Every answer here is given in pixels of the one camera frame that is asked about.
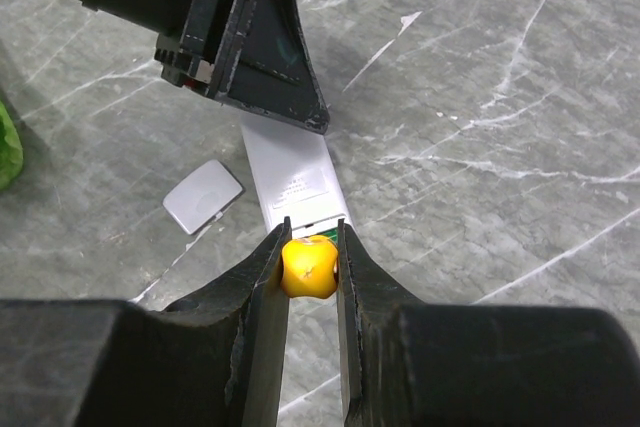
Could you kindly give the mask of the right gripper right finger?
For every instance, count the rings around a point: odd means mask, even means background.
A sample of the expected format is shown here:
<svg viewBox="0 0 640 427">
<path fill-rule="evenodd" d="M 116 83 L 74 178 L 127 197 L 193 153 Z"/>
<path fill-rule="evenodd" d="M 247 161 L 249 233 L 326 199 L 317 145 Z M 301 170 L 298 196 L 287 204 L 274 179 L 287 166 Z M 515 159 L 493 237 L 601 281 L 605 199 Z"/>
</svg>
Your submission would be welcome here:
<svg viewBox="0 0 640 427">
<path fill-rule="evenodd" d="M 635 426 L 639 356 L 609 313 L 420 300 L 337 228 L 348 426 Z"/>
</svg>

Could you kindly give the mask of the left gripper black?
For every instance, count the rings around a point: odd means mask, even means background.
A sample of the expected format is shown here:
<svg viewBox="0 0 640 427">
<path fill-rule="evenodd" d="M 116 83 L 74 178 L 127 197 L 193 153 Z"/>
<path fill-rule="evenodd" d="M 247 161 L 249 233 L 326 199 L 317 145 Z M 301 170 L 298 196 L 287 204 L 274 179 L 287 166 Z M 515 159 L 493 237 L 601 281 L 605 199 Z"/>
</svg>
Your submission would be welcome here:
<svg viewBox="0 0 640 427">
<path fill-rule="evenodd" d="M 232 0 L 229 14 L 231 0 L 78 1 L 157 33 L 154 57 L 167 82 L 316 134 L 327 131 L 329 112 L 296 0 Z"/>
</svg>

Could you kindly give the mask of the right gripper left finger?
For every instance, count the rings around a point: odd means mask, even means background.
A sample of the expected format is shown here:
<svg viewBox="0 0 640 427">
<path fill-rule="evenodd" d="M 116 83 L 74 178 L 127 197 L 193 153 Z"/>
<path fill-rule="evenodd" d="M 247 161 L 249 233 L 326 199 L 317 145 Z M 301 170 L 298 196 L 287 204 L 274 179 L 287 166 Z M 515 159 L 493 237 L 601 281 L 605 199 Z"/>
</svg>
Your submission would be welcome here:
<svg viewBox="0 0 640 427">
<path fill-rule="evenodd" d="M 288 223 L 152 311 L 121 300 L 1 303 L 5 426 L 273 426 L 289 312 Z"/>
</svg>

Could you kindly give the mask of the white remote control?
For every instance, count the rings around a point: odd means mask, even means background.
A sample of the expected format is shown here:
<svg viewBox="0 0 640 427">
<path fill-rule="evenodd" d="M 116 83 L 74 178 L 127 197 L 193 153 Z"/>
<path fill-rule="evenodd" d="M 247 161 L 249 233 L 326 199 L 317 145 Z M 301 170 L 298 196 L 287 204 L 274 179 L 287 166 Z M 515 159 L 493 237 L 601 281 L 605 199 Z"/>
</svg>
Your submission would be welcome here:
<svg viewBox="0 0 640 427">
<path fill-rule="evenodd" d="M 241 132 L 268 231 L 288 218 L 301 238 L 351 221 L 322 135 L 253 114 L 241 117 Z"/>
</svg>

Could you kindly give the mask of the yellow handled screwdriver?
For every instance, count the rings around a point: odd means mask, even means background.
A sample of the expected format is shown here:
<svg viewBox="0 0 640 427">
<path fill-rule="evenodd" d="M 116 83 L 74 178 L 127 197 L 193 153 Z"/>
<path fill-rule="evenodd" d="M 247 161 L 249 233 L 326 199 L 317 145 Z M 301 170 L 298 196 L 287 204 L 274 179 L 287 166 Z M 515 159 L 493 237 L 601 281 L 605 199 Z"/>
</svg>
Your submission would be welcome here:
<svg viewBox="0 0 640 427">
<path fill-rule="evenodd" d="M 289 298 L 327 299 L 337 289 L 338 249 L 323 235 L 292 239 L 281 251 L 281 288 Z"/>
</svg>

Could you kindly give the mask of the grey battery cover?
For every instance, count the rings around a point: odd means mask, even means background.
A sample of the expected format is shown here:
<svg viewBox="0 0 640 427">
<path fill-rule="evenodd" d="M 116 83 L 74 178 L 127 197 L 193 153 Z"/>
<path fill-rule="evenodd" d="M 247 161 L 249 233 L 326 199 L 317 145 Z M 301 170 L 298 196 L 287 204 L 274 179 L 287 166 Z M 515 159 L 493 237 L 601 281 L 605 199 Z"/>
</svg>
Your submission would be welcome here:
<svg viewBox="0 0 640 427">
<path fill-rule="evenodd" d="M 209 160 L 179 182 L 162 205 L 186 234 L 193 235 L 242 192 L 242 185 L 221 162 Z"/>
</svg>

